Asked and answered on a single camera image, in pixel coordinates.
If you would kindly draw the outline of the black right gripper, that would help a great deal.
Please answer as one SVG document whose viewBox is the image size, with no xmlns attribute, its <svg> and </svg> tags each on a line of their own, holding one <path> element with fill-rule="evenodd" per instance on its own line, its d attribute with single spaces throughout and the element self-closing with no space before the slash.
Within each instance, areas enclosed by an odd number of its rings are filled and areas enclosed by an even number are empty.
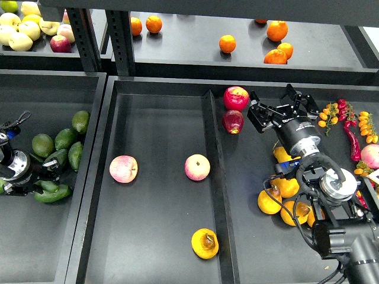
<svg viewBox="0 0 379 284">
<path fill-rule="evenodd" d="M 288 105 L 290 114 L 297 116 L 292 118 L 284 118 L 284 111 L 279 107 L 261 103 L 255 91 L 251 91 L 249 97 L 247 117 L 258 133 L 274 128 L 283 148 L 291 157 L 306 157 L 320 152 L 318 145 L 321 135 L 310 119 L 317 118 L 320 109 L 311 95 L 295 90 L 289 83 L 286 85 L 280 103 Z"/>
</svg>

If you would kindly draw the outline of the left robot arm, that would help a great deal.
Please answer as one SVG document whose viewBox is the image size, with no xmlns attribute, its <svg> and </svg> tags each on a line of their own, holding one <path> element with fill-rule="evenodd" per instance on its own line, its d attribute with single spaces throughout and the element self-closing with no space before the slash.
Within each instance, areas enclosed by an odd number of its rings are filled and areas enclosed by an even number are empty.
<svg viewBox="0 0 379 284">
<path fill-rule="evenodd" d="M 11 140 L 21 132 L 20 124 L 30 115 L 30 111 L 24 111 L 15 121 L 1 124 L 1 193 L 6 195 L 26 196 L 34 192 L 42 195 L 59 190 L 62 164 L 58 158 L 44 162 L 11 145 Z"/>
</svg>

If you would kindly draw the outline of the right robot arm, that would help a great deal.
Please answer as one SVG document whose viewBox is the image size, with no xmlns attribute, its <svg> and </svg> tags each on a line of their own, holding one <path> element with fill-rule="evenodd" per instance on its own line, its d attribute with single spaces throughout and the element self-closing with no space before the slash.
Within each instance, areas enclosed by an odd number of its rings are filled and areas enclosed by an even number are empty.
<svg viewBox="0 0 379 284">
<path fill-rule="evenodd" d="M 304 241 L 323 259 L 338 261 L 349 283 L 378 282 L 378 198 L 367 177 L 354 177 L 318 149 L 319 108 L 310 95 L 287 85 L 290 104 L 267 106 L 250 93 L 248 118 L 260 133 L 273 129 L 291 156 L 275 166 L 275 178 L 294 178 L 315 221 Z"/>
</svg>

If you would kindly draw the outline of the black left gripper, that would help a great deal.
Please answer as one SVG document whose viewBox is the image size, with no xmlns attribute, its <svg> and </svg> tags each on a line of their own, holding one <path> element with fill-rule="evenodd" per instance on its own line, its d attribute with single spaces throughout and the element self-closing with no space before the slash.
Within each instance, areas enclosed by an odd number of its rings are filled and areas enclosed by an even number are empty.
<svg viewBox="0 0 379 284">
<path fill-rule="evenodd" d="M 51 158 L 47 162 L 21 150 L 14 150 L 9 160 L 2 164 L 2 188 L 9 196 L 26 196 L 29 193 L 42 194 L 43 190 L 35 185 L 43 180 L 58 181 L 66 167 L 64 160 Z"/>
</svg>

